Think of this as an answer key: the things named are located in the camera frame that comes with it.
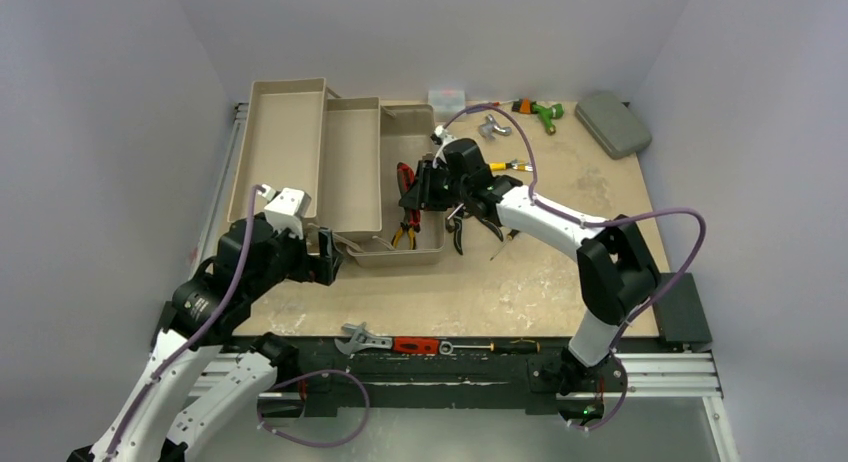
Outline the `red black folding tool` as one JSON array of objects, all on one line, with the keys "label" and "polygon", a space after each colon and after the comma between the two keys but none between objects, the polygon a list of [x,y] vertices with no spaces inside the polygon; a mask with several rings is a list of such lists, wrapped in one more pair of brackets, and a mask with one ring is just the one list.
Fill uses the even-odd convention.
[{"label": "red black folding tool", "polygon": [[[396,166],[397,184],[400,196],[403,197],[415,181],[413,169],[404,162],[398,162]],[[420,213],[417,210],[404,207],[402,227],[405,230],[420,230]]]}]

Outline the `yellow black pliers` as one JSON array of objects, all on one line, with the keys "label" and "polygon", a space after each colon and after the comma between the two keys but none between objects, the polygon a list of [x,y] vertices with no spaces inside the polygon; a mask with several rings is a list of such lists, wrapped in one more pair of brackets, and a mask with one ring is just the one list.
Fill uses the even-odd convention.
[{"label": "yellow black pliers", "polygon": [[417,234],[420,232],[421,216],[418,210],[406,209],[404,218],[400,222],[398,230],[395,232],[391,244],[393,249],[397,249],[401,240],[406,237],[408,239],[408,249],[417,249]]}]

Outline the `beige plastic tool box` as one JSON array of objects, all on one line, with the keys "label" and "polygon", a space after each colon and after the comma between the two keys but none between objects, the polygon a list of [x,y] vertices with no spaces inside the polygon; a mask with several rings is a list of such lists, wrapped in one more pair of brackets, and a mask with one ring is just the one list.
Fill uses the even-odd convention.
[{"label": "beige plastic tool box", "polygon": [[414,248],[392,241],[404,218],[396,167],[434,152],[436,121],[429,104],[346,98],[323,78],[255,81],[225,219],[246,216],[253,185],[292,187],[312,199],[308,221],[332,229],[359,266],[436,264],[446,246],[439,214],[423,214]]}]

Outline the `yellow black screwdriver large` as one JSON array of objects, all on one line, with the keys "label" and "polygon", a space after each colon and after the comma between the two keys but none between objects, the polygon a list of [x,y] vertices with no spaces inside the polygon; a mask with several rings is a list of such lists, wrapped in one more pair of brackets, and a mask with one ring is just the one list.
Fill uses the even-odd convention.
[{"label": "yellow black screwdriver large", "polygon": [[511,242],[516,236],[520,234],[519,230],[512,229],[505,236],[504,240],[501,242],[501,245],[496,249],[496,251],[489,258],[490,261],[493,261],[506,247],[506,245]]}]

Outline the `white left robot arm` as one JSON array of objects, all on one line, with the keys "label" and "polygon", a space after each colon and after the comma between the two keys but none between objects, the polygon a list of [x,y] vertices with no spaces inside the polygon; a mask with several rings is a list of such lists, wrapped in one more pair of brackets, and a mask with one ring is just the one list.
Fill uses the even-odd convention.
[{"label": "white left robot arm", "polygon": [[263,211],[230,224],[213,256],[163,307],[147,365],[106,432],[73,450],[71,461],[189,461],[234,412],[270,387],[284,391],[302,372],[299,350],[271,333],[254,339],[227,378],[188,400],[207,366],[231,343],[251,306],[284,281],[331,285],[342,255],[333,232],[309,250],[300,224]]}]

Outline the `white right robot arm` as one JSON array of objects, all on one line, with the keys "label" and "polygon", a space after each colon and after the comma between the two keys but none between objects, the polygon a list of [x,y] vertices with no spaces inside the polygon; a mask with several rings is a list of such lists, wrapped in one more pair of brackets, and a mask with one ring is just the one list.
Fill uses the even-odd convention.
[{"label": "white right robot arm", "polygon": [[400,179],[399,206],[430,212],[460,208],[570,257],[578,267],[585,314],[561,352],[555,379],[562,395],[588,387],[610,359],[627,318],[661,281],[640,229],[623,218],[597,219],[532,196],[519,179],[494,174],[472,139],[443,149],[441,156],[421,160],[412,178]]}]

